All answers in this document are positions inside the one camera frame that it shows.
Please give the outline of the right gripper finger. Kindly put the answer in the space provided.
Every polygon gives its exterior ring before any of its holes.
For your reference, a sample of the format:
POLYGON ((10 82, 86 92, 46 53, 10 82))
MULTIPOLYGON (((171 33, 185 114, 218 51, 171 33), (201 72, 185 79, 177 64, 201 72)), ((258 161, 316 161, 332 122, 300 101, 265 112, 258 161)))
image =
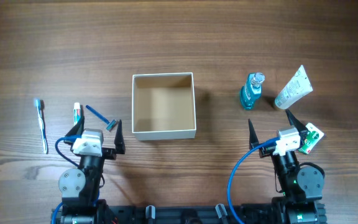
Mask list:
POLYGON ((256 146, 259 145, 259 140, 251 119, 248 119, 248 125, 249 125, 249 148, 254 149, 256 146))
POLYGON ((289 109, 286 109, 285 112, 290 125, 294 126, 297 129, 301 137, 307 137, 308 135, 307 127, 301 121, 296 119, 289 109))

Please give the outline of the blue mouthwash bottle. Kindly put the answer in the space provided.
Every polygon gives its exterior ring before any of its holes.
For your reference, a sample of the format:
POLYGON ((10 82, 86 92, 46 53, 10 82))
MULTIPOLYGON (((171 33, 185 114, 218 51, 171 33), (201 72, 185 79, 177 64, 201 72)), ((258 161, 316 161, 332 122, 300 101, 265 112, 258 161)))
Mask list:
POLYGON ((262 84, 265 81, 263 73, 250 73, 247 77, 245 85, 239 92, 240 102, 245 110, 251 110, 255 102, 262 95, 262 84))

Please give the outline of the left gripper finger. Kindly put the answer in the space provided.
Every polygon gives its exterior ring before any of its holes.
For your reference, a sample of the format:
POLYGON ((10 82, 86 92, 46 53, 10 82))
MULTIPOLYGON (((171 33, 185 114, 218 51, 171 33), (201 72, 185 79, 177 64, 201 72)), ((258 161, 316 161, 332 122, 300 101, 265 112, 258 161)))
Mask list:
POLYGON ((122 120, 120 119, 117 123, 116 136, 114 139, 114 145, 116 152, 125 152, 126 146, 124 143, 124 136, 122 133, 122 120))
POLYGON ((81 116, 78 122, 65 135, 64 143, 74 143, 84 131, 85 117, 81 116))

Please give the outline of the blue white toothbrush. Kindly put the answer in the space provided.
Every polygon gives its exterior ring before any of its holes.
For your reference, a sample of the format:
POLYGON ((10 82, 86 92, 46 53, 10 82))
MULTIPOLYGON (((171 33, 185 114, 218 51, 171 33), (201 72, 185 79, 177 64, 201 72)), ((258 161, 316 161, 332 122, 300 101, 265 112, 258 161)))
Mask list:
POLYGON ((41 137, 42 137, 42 149, 43 149, 44 154, 48 154, 48 144, 47 144, 47 138, 46 138, 46 132, 45 132, 45 122, 44 122, 44 116, 42 113, 41 100, 36 98, 34 100, 34 106, 37 108, 37 117, 38 117, 41 137))

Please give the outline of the white cream tube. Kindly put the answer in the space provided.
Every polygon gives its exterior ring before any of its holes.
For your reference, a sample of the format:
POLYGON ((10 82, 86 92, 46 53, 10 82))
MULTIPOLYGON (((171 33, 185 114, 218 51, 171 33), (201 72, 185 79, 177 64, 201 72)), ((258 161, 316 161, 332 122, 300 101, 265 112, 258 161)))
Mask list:
POLYGON ((275 106, 281 110, 288 109, 292 104, 313 91, 310 80, 303 65, 299 67, 291 80, 275 99, 275 106))

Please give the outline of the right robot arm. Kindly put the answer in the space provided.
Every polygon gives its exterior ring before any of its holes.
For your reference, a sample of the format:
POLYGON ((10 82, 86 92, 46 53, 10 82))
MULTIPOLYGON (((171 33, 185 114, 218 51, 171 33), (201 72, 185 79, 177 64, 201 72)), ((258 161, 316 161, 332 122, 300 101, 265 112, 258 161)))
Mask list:
POLYGON ((325 173, 311 162, 299 163, 295 151, 306 144, 310 133, 290 110, 285 110, 290 127, 278 131, 279 140, 262 146, 259 156, 272 159, 275 182, 280 184, 281 197, 270 203, 241 205, 246 223, 326 223, 323 197, 325 173))

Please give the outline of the blue disposable razor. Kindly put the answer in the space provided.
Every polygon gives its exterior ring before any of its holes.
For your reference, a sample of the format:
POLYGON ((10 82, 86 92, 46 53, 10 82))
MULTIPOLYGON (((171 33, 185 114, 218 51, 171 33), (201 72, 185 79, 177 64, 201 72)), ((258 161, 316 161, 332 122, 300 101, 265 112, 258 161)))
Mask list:
POLYGON ((109 121, 107 118, 105 118, 102 114, 100 114, 98 111, 96 111, 90 105, 86 105, 86 109, 88 109, 92 114, 94 114, 96 117, 98 117, 101 121, 106 123, 107 124, 106 129, 108 131, 111 131, 117 123, 117 121, 115 119, 113 119, 112 121, 109 121))

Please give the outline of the green soap box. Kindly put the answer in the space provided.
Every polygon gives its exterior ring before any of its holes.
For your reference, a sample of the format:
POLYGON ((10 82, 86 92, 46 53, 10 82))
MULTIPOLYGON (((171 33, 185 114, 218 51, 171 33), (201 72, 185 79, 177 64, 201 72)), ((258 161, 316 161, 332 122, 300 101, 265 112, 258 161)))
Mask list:
POLYGON ((304 140, 304 145, 302 145, 298 151, 303 154, 309 154, 312 149, 317 145, 317 143, 324 137, 324 133, 318 129, 314 124, 306 124, 308 134, 304 140))

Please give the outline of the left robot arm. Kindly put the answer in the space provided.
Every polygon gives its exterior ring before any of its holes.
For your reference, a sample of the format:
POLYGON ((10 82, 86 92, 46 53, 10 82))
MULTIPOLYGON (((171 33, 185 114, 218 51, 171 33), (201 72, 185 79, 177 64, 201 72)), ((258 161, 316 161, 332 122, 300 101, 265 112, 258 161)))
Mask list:
POLYGON ((62 201, 52 213, 52 223, 118 223, 117 216, 104 199, 99 198, 104 186, 103 167, 106 160, 115 160, 126 147, 122 121, 117 122, 114 148, 104 147, 100 129, 84 127, 85 117, 55 143, 60 156, 74 165, 60 176, 58 188, 62 201))

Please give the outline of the small toothpaste tube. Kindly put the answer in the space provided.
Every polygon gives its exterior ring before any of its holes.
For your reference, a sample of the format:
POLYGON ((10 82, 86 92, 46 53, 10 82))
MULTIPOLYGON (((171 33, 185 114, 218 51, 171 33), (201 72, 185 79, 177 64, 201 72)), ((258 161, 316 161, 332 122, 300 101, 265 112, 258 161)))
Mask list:
POLYGON ((73 125, 76 125, 81 118, 81 105, 79 102, 74 103, 73 105, 73 125))

